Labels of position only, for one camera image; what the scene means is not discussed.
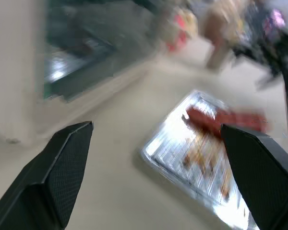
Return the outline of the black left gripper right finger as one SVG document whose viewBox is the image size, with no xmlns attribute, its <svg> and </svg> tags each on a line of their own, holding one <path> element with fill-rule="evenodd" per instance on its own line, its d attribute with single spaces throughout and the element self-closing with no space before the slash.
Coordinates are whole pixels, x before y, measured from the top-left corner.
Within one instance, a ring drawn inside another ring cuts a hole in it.
<svg viewBox="0 0 288 230">
<path fill-rule="evenodd" d="M 238 189 L 261 230 L 288 230 L 288 154 L 269 135 L 222 125 Z"/>
</svg>

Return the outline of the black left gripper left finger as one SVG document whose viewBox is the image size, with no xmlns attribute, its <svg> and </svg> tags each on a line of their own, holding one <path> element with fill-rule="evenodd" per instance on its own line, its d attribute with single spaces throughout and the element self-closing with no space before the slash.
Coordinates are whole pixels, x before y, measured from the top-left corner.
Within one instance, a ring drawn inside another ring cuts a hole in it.
<svg viewBox="0 0 288 230">
<path fill-rule="evenodd" d="M 57 131 L 0 199 L 0 230 L 66 229 L 81 188 L 94 124 Z"/>
</svg>

